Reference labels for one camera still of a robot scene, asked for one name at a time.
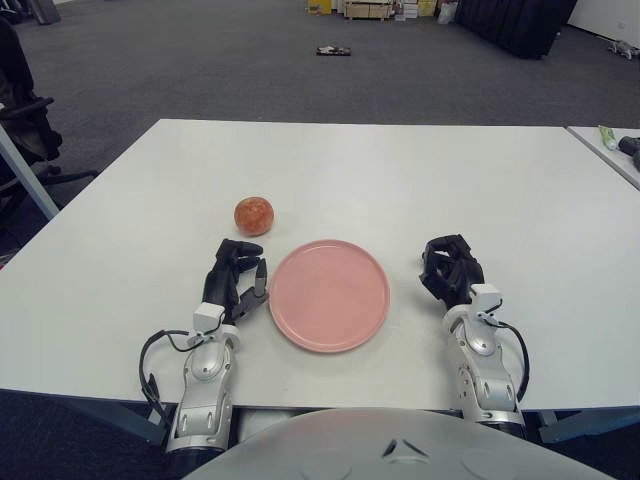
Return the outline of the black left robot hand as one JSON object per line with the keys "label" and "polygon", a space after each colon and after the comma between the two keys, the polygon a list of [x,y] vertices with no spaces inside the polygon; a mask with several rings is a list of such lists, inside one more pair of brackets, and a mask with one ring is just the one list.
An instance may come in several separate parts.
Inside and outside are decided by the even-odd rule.
{"label": "black left robot hand", "polygon": [[[221,242],[215,263],[205,277],[202,304],[206,323],[199,330],[213,332],[222,325],[235,325],[268,299],[267,263],[262,254],[263,248],[255,243],[230,239]],[[252,270],[254,285],[239,294],[240,275]]]}

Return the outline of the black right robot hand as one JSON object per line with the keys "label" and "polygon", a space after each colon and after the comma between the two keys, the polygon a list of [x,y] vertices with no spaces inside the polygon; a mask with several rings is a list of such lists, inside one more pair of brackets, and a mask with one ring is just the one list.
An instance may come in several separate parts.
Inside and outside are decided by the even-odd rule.
{"label": "black right robot hand", "polygon": [[470,304],[471,286],[484,283],[482,267],[460,234],[430,240],[422,260],[422,285],[448,309]]}

